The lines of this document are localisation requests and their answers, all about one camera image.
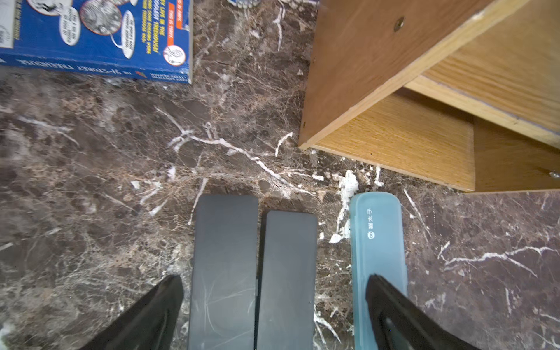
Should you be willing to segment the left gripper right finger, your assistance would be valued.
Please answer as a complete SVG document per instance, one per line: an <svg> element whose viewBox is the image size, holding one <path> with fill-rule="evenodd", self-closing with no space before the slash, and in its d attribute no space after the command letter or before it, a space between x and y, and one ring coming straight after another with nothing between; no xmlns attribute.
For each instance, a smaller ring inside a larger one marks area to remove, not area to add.
<svg viewBox="0 0 560 350"><path fill-rule="evenodd" d="M365 300L379 349L476 349L445 331L380 275L369 277Z"/></svg>

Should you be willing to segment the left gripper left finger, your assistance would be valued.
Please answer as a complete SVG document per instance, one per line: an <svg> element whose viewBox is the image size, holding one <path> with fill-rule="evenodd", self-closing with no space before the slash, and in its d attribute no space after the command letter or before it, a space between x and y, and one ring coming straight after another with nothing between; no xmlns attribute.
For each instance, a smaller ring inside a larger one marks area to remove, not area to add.
<svg viewBox="0 0 560 350"><path fill-rule="evenodd" d="M162 279L83 349L169 349L184 298L181 277Z"/></svg>

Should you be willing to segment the black pencil case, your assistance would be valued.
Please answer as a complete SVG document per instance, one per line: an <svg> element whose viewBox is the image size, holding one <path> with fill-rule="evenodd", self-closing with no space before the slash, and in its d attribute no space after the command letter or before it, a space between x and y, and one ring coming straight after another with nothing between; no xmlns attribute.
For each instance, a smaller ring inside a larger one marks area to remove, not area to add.
<svg viewBox="0 0 560 350"><path fill-rule="evenodd" d="M270 211L265 218L257 349L312 349L318 220Z"/></svg>
<svg viewBox="0 0 560 350"><path fill-rule="evenodd" d="M189 349L253 349L258 199L202 195L195 211Z"/></svg>

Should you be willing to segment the teal pencil case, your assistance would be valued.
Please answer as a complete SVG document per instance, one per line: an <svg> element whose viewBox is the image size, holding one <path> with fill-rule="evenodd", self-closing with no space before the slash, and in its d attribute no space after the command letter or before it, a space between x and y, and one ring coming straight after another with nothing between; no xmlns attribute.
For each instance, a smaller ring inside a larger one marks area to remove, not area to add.
<svg viewBox="0 0 560 350"><path fill-rule="evenodd" d="M349 205L354 348L377 349L365 293L371 275L380 275L408 294L402 210L387 192L359 193Z"/></svg>

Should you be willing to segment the wooden three-tier shelf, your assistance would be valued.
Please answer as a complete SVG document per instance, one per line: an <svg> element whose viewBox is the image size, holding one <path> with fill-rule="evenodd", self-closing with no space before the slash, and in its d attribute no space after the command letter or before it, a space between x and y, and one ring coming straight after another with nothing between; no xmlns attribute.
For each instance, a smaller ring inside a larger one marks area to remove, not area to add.
<svg viewBox="0 0 560 350"><path fill-rule="evenodd" d="M322 1L299 145L475 193L559 189L558 1Z"/></svg>

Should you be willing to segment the blue-lid pencil tube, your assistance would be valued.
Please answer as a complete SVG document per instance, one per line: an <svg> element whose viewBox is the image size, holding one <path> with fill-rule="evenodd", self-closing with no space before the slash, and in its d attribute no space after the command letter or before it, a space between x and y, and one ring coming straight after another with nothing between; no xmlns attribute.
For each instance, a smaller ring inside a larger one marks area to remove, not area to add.
<svg viewBox="0 0 560 350"><path fill-rule="evenodd" d="M227 0L227 2L234 7L246 10L258 6L261 0Z"/></svg>

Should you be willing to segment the blue comic book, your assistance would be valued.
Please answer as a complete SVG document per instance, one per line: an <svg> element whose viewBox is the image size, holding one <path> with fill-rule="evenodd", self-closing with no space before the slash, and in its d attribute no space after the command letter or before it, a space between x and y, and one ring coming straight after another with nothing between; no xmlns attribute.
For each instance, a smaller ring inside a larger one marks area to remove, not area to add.
<svg viewBox="0 0 560 350"><path fill-rule="evenodd" d="M192 82L188 0L2 0L1 65Z"/></svg>

